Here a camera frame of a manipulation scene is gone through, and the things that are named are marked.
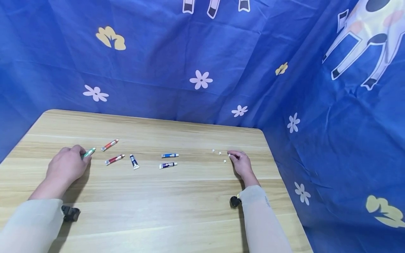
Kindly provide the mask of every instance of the black clip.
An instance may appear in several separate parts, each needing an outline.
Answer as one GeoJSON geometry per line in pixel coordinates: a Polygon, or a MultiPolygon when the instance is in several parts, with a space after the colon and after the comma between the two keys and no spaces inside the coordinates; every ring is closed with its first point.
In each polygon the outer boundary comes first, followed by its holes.
{"type": "Polygon", "coordinates": [[[229,201],[233,207],[237,207],[242,202],[237,196],[231,197],[229,201]]]}
{"type": "Polygon", "coordinates": [[[62,212],[65,215],[65,217],[63,217],[63,221],[65,222],[77,221],[80,214],[80,210],[78,208],[70,206],[62,206],[62,212]]]}

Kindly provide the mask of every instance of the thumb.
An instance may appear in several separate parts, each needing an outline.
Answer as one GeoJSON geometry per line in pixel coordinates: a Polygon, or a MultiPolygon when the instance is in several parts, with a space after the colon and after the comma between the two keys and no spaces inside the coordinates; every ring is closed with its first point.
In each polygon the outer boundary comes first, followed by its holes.
{"type": "Polygon", "coordinates": [[[234,156],[234,155],[230,155],[229,158],[231,159],[231,161],[232,161],[234,164],[239,161],[238,158],[236,158],[236,156],[234,156]]]}
{"type": "Polygon", "coordinates": [[[92,160],[92,156],[91,156],[91,155],[86,156],[86,157],[83,158],[83,162],[86,164],[86,166],[89,165],[89,163],[90,163],[91,160],[92,160]]]}

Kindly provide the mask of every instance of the cartoon figure print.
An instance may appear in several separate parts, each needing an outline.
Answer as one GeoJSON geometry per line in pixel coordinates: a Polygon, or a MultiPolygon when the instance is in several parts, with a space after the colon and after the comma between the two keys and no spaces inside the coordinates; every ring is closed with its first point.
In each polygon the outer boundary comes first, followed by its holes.
{"type": "Polygon", "coordinates": [[[360,0],[350,15],[346,10],[338,15],[338,31],[343,29],[322,59],[322,63],[330,53],[348,35],[358,42],[339,65],[332,70],[332,80],[339,78],[370,45],[382,45],[377,65],[369,77],[361,84],[367,90],[384,74],[394,59],[405,33],[405,1],[404,0],[360,0]]]}
{"type": "MultiPolygon", "coordinates": [[[[183,0],[183,13],[194,13],[194,3],[196,0],[183,0]]],[[[218,7],[220,6],[220,0],[211,0],[209,2],[207,15],[214,19],[217,15],[218,7]]],[[[250,12],[250,0],[239,0],[239,11],[250,12]]]]}

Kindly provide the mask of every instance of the hand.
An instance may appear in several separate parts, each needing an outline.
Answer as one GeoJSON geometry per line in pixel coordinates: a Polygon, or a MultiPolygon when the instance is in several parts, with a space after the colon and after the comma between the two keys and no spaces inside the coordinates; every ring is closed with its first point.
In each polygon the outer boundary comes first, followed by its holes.
{"type": "Polygon", "coordinates": [[[51,160],[44,181],[32,193],[29,200],[35,199],[61,199],[70,185],[81,176],[91,156],[81,159],[86,150],[79,145],[72,148],[62,148],[51,160]]]}
{"type": "Polygon", "coordinates": [[[260,185],[256,176],[253,173],[252,165],[250,164],[250,159],[245,152],[240,151],[228,151],[230,154],[230,159],[233,163],[236,173],[241,176],[245,187],[251,185],[260,185]]]}
{"type": "Polygon", "coordinates": [[[81,155],[85,153],[86,150],[80,145],[62,148],[49,163],[46,179],[64,181],[70,186],[83,176],[92,159],[91,156],[87,156],[82,160],[81,155]]]}

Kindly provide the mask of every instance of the blue curtain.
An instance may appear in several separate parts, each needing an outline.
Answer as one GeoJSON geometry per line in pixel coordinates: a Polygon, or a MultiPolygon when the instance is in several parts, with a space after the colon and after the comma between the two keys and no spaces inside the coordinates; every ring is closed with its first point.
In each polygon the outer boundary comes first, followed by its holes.
{"type": "Polygon", "coordinates": [[[403,0],[0,7],[0,161],[54,108],[259,128],[315,252],[405,248],[403,0]]]}

